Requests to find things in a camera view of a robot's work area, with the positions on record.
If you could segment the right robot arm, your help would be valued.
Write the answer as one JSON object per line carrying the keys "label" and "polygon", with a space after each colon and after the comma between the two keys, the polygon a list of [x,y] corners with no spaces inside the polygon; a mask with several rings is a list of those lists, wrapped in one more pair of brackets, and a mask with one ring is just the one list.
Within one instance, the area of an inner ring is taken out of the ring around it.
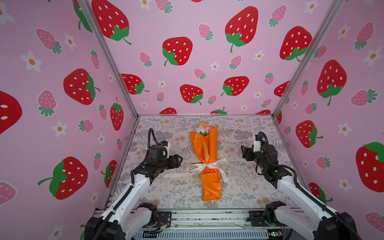
{"label": "right robot arm", "polygon": [[261,175],[276,189],[287,195],[302,210],[297,213],[285,203],[267,204],[263,215],[249,221],[263,220],[268,225],[283,224],[307,240],[359,240],[354,219],[339,213],[317,199],[298,182],[295,170],[278,163],[278,153],[272,145],[241,146],[243,159],[256,162]]}

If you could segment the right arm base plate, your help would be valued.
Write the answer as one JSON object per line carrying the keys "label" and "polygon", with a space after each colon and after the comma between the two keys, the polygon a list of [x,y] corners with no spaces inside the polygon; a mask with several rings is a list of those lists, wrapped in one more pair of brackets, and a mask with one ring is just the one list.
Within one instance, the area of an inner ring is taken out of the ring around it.
{"label": "right arm base plate", "polygon": [[253,227],[286,227],[281,223],[268,223],[264,211],[249,211],[249,214],[246,222],[250,222]]}

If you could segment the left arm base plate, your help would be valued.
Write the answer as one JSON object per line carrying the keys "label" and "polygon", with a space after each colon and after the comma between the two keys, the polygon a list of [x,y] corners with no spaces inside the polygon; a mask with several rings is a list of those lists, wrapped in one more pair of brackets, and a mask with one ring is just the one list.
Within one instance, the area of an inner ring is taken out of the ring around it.
{"label": "left arm base plate", "polygon": [[143,228],[159,228],[163,225],[170,225],[172,222],[172,212],[170,211],[160,211],[157,214],[156,220],[143,225]]}

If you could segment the pink fake rose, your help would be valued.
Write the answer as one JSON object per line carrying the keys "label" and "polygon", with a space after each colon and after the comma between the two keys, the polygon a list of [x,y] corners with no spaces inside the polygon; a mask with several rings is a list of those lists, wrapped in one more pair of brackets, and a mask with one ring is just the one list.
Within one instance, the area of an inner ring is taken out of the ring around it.
{"label": "pink fake rose", "polygon": [[212,127],[208,126],[208,127],[205,127],[205,130],[206,130],[207,133],[210,133],[211,130],[213,130],[215,128],[216,128],[215,126],[212,126]]}

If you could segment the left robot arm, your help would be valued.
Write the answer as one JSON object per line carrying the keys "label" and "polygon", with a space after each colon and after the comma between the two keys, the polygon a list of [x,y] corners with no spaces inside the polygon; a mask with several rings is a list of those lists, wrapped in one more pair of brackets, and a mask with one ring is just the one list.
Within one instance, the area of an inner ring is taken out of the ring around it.
{"label": "left robot arm", "polygon": [[88,220],[85,240],[129,240],[143,226],[157,222],[157,207],[153,204],[144,203],[133,216],[130,213],[159,174],[181,166],[183,158],[170,156],[169,148],[167,141],[148,147],[144,161],[131,171],[131,183],[100,217]]}

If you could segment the orange wrapping paper sheet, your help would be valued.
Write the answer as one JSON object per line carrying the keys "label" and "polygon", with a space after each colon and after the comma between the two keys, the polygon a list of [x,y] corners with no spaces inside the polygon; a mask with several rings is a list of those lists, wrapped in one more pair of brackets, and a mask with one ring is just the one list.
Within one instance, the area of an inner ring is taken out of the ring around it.
{"label": "orange wrapping paper sheet", "polygon": [[[200,123],[198,127],[200,126],[208,127],[209,125]],[[224,180],[219,167],[218,129],[211,130],[205,137],[193,130],[190,132],[190,138],[193,150],[201,162],[190,167],[189,170],[201,174],[203,201],[218,201],[222,198],[222,180]]]}

